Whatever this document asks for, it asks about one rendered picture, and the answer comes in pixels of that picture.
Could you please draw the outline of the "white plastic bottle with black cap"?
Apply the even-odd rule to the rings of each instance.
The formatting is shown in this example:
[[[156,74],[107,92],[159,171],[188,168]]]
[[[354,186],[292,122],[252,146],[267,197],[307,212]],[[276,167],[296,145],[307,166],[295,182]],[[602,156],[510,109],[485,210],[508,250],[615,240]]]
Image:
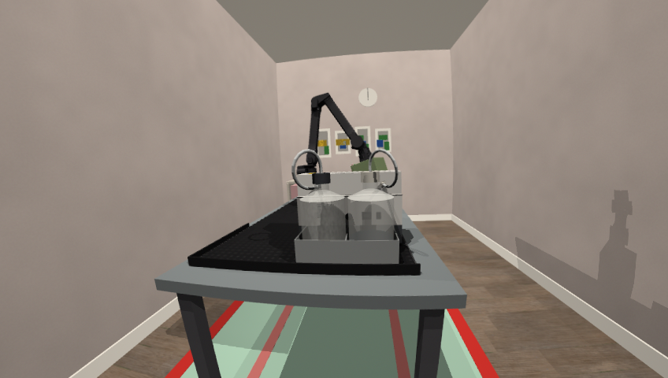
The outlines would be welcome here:
[[[314,192],[302,197],[302,240],[345,240],[345,197],[329,190],[330,172],[312,173]]]

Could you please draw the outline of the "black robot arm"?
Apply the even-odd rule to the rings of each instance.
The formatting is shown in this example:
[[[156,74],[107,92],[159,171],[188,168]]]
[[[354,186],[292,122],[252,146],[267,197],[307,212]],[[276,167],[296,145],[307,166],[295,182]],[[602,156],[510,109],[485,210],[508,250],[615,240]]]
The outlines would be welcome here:
[[[342,114],[336,103],[334,103],[329,93],[320,94],[311,99],[310,138],[309,138],[308,149],[314,150],[316,153],[318,152],[317,145],[319,136],[321,107],[324,106],[325,104],[332,113],[332,115],[336,118],[337,122],[344,130],[348,138],[350,139],[352,145],[351,148],[358,150],[359,161],[362,162],[368,160],[372,152],[370,152],[369,148],[366,146],[366,143],[363,142],[362,137],[360,135],[357,135],[355,130],[351,127],[350,123],[347,121],[346,117]],[[314,155],[307,153],[306,162],[307,165],[300,165],[297,167],[296,171],[297,175],[302,173],[317,172],[317,168],[315,168],[317,167],[317,159],[315,158]]]

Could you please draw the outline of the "black perforated breadboard table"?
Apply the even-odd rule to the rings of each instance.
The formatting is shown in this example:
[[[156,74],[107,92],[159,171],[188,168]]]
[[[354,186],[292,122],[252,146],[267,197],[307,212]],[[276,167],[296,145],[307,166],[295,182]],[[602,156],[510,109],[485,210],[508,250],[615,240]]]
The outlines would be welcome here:
[[[296,262],[297,199],[224,241],[201,258]],[[399,264],[416,263],[402,234]],[[416,263],[417,264],[417,263]]]

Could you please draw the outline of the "white plastic bottle with beige cap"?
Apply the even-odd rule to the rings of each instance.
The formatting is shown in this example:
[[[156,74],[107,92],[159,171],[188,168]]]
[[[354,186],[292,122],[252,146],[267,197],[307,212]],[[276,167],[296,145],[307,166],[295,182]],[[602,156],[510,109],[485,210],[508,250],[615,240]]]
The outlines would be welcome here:
[[[349,240],[394,240],[394,196],[378,190],[380,171],[361,172],[361,182],[347,197]]]

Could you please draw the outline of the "grey two-compartment bottle holder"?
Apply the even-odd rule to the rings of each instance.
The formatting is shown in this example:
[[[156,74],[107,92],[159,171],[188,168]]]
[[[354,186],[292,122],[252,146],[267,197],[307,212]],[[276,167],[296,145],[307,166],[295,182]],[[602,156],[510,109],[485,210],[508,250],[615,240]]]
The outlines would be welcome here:
[[[346,225],[345,240],[302,240],[301,232],[294,240],[295,260],[299,263],[398,264],[399,238],[395,229],[394,233],[394,240],[349,240]]]

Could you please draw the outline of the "white flexible hose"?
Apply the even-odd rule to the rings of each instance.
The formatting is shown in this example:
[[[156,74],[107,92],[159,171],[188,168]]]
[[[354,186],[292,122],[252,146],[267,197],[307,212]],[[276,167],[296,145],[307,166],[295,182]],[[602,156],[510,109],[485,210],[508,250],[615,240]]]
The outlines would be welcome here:
[[[295,158],[294,158],[294,160],[293,160],[293,163],[292,163],[292,166],[291,166],[291,173],[292,173],[292,177],[293,177],[295,183],[296,183],[299,187],[301,187],[302,189],[305,189],[305,190],[314,190],[314,187],[306,187],[306,186],[303,186],[303,185],[297,180],[297,177],[296,177],[296,175],[295,175],[295,165],[296,165],[296,162],[297,162],[297,160],[299,159],[299,157],[300,157],[302,154],[305,154],[305,153],[310,153],[310,154],[312,154],[312,155],[315,156],[315,158],[317,159],[318,164],[319,164],[319,173],[323,173],[323,172],[322,172],[322,163],[321,163],[321,159],[320,159],[319,155],[318,155],[315,151],[310,150],[310,149],[308,149],[308,150],[302,150],[301,152],[299,152],[299,153],[295,156]]]

